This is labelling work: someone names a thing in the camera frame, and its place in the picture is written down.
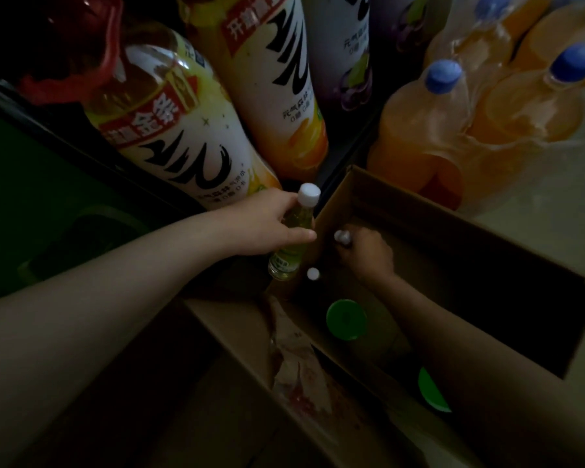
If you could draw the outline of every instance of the small yellow bottle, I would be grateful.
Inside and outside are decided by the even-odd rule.
[[[312,212],[320,199],[320,189],[311,183],[305,183],[299,188],[297,205],[284,215],[283,223],[289,228],[312,228]],[[295,244],[281,248],[273,253],[269,259],[269,273],[278,281],[292,279],[301,265],[306,244]]]

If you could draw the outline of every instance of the open cardboard box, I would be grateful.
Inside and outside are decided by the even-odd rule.
[[[331,241],[350,221],[382,233],[394,249],[397,273],[414,287],[559,377],[585,330],[585,276],[353,167],[316,219],[319,238],[308,248],[301,272],[288,283],[269,285],[267,291],[280,298],[287,315],[328,359],[324,370],[347,401],[340,404],[346,409],[334,411],[327,430],[284,407],[336,466],[416,463],[415,450],[387,428],[386,414],[464,463],[481,465],[451,419],[407,387],[411,375],[403,362],[415,355],[406,338],[382,304],[339,266]],[[318,290],[304,281],[314,263],[323,274]],[[205,298],[188,298],[186,304],[270,393],[272,324],[252,299],[261,278],[263,271],[251,269],[249,261],[237,261],[202,290]],[[364,340],[343,342],[328,332],[325,306],[334,298],[353,298],[365,308]],[[377,400],[385,412],[377,410]]]

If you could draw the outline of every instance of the hand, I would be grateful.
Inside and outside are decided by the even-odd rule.
[[[373,290],[378,283],[394,275],[392,248],[378,231],[355,225],[345,225],[351,233],[351,247],[336,244],[343,263],[358,280]]]
[[[249,256],[316,239],[313,229],[288,228],[281,223],[284,213],[296,203],[297,194],[269,188],[213,213],[219,214],[220,226],[229,230],[233,254]]]

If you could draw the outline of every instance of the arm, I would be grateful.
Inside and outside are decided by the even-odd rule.
[[[265,190],[0,299],[0,465],[203,269],[312,241],[312,230],[280,222],[295,202],[296,194]]]
[[[344,263],[390,310],[485,460],[585,467],[585,413],[563,380],[395,275],[378,232],[348,229],[353,246],[339,246]]]

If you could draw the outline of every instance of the white bottle cap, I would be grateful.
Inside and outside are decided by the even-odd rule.
[[[320,277],[320,271],[316,267],[311,267],[307,270],[307,278],[311,281],[318,281]]]
[[[343,246],[351,244],[351,233],[345,229],[339,229],[334,233],[334,239]]]
[[[302,184],[299,188],[299,194],[297,196],[297,202],[302,204],[304,207],[314,207],[319,203],[320,189],[310,182]]]

